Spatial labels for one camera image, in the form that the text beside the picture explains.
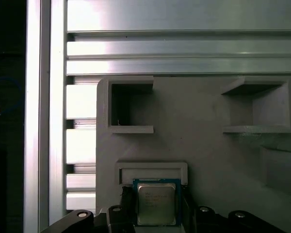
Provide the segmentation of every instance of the metal plate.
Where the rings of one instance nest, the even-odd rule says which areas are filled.
[[[175,225],[175,193],[174,183],[139,183],[138,225]]]
[[[96,163],[96,130],[66,131],[66,163]]]
[[[291,0],[69,0],[69,33],[291,30]]]

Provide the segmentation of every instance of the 3d-printed part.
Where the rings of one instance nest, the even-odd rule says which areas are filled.
[[[136,117],[145,109],[146,100],[153,91],[153,77],[106,78],[104,82],[104,124],[112,133],[154,133],[153,125]]]
[[[188,165],[183,162],[117,162],[115,165],[116,182],[133,184],[133,179],[180,179],[182,185],[188,184]]]
[[[139,183],[138,225],[175,225],[175,203],[174,183]]]
[[[261,149],[263,182],[291,195],[291,152]]]
[[[291,83],[281,77],[244,77],[221,87],[230,125],[224,133],[291,133]]]

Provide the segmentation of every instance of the square recess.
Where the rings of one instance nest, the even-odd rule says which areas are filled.
[[[221,88],[229,104],[224,133],[291,133],[291,83],[287,78],[241,78]]]

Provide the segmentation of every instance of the horizontal aluminum profile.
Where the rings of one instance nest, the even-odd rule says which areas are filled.
[[[95,191],[96,174],[67,174],[68,191]]]
[[[67,85],[66,118],[96,118],[97,84]]]
[[[96,164],[75,164],[74,173],[96,173]]]
[[[67,55],[69,59],[291,57],[291,40],[78,41],[68,42]]]
[[[291,58],[161,58],[67,61],[67,75],[291,73]]]
[[[66,163],[96,163],[96,130],[66,130]]]
[[[94,191],[69,191],[66,195],[67,210],[96,209],[96,193]]]
[[[68,0],[70,33],[291,30],[291,0]]]

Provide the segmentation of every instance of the screw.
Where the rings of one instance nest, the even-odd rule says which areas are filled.
[[[243,213],[239,213],[239,212],[237,212],[235,215],[236,215],[236,217],[245,217],[245,215]]]
[[[85,217],[85,216],[87,216],[87,213],[79,213],[78,216],[79,217]]]
[[[202,212],[208,212],[209,211],[209,209],[207,207],[200,207],[200,210]]]

